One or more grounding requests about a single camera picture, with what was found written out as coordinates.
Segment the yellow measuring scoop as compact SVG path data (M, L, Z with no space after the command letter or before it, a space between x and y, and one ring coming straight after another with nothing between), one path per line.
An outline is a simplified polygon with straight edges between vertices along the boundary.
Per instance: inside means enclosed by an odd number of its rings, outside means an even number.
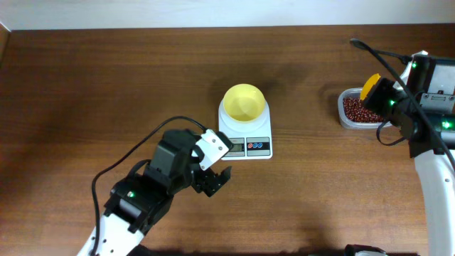
M361 92L360 92L360 99L363 101L368 96L368 93L371 89L378 83L381 76L379 73L372 75L364 84Z

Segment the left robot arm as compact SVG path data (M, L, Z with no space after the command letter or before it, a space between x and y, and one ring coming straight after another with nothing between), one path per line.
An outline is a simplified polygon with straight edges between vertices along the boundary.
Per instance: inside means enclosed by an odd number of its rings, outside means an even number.
M128 255L169 211L174 196L191 187L211 197L230 179L211 166L233 148L222 132L164 132L152 159L136 163L110 192L80 255Z

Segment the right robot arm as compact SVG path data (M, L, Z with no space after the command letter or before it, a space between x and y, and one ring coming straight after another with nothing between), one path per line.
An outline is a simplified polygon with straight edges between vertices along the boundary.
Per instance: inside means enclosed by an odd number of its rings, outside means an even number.
M424 196L429 254L453 255L454 60L415 53L400 80L373 75L360 98L408 142Z

